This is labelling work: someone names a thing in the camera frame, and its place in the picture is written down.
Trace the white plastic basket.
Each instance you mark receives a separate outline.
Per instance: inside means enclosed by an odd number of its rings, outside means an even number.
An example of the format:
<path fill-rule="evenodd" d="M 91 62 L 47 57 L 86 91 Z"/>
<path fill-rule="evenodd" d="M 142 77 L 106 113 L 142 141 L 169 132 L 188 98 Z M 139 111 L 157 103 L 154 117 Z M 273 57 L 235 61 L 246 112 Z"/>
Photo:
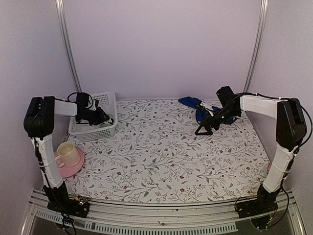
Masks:
<path fill-rule="evenodd" d="M 112 137 L 117 126 L 114 92 L 90 95 L 75 92 L 67 100 L 77 104 L 78 113 L 70 119 L 68 133 L 81 141 Z"/>

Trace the blue towel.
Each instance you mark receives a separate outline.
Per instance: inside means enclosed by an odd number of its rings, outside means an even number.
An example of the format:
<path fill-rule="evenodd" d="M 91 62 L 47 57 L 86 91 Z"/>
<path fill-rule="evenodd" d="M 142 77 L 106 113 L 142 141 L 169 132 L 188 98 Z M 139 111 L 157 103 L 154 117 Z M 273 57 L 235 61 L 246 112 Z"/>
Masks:
<path fill-rule="evenodd" d="M 206 118 L 206 116 L 208 114 L 213 114 L 215 111 L 220 110 L 219 107 L 211 106 L 212 110 L 213 110 L 212 112 L 209 113 L 206 111 L 201 111 L 199 109 L 199 103 L 201 102 L 201 100 L 198 98 L 190 97 L 190 96 L 180 98 L 180 99 L 178 99 L 178 102 L 187 106 L 187 107 L 196 109 L 195 116 L 196 116 L 196 121 L 198 124 L 200 124 Z"/>

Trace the light green towel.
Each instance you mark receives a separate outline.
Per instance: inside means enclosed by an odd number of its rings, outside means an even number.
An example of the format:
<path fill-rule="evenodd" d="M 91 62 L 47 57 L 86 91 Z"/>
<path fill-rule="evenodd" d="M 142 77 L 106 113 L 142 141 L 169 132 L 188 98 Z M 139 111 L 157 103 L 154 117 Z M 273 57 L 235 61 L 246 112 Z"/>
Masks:
<path fill-rule="evenodd" d="M 103 122 L 104 124 L 109 124 L 109 125 L 113 125 L 114 123 L 114 118 L 112 115 L 108 115 L 108 119 L 106 121 Z"/>

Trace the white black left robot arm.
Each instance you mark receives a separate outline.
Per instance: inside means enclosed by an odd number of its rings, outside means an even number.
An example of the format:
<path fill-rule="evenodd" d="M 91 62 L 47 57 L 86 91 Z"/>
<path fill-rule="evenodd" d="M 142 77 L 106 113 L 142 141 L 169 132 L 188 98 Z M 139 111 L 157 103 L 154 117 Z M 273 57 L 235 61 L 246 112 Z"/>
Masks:
<path fill-rule="evenodd" d="M 69 212 L 72 199 L 69 198 L 65 182 L 60 174 L 64 163 L 57 163 L 53 150 L 52 133 L 55 116 L 71 117 L 77 125 L 87 126 L 87 132 L 103 124 L 114 125 L 115 120 L 99 105 L 99 100 L 84 92 L 74 92 L 74 101 L 54 96 L 34 97 L 24 117 L 23 126 L 34 146 L 35 156 L 44 181 L 44 191 L 50 203 L 61 212 Z"/>

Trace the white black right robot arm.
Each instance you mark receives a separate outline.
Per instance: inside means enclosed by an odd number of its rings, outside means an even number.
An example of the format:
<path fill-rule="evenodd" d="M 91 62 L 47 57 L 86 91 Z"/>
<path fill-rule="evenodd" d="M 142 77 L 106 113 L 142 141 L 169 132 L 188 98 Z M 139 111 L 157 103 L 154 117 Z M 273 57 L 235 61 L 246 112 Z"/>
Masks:
<path fill-rule="evenodd" d="M 240 117 L 243 111 L 271 117 L 276 121 L 276 151 L 266 179 L 259 186 L 257 198 L 247 209 L 264 213 L 275 208 L 276 197 L 282 190 L 283 180 L 288 175 L 294 158 L 310 138 L 305 117 L 308 112 L 298 98 L 270 97 L 260 93 L 237 93 L 229 86 L 221 87 L 217 97 L 222 105 L 218 111 L 209 114 L 199 123 L 197 136 L 211 136 L 222 123 Z"/>

